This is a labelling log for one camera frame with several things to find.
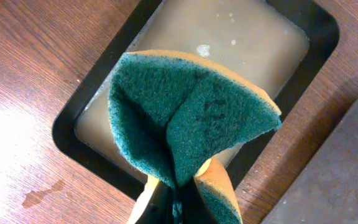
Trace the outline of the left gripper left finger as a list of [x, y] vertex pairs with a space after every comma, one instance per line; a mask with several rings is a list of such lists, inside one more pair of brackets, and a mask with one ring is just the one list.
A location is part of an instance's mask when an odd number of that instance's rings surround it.
[[173, 224], [173, 192], [169, 186], [159, 182], [135, 224]]

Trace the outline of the green yellow sponge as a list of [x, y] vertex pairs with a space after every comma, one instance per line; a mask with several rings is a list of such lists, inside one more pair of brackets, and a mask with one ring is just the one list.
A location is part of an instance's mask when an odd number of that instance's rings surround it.
[[112, 70], [108, 113], [120, 153], [147, 175], [130, 223], [150, 208], [159, 184], [178, 192], [191, 180], [219, 223], [240, 223], [216, 154], [282, 125], [263, 89], [206, 58], [171, 50], [123, 54]]

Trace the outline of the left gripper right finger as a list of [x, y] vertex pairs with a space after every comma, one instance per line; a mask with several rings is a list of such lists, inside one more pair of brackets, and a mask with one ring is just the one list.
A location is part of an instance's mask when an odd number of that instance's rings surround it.
[[180, 187], [178, 192], [182, 204], [183, 224], [218, 224], [204, 201], [194, 178]]

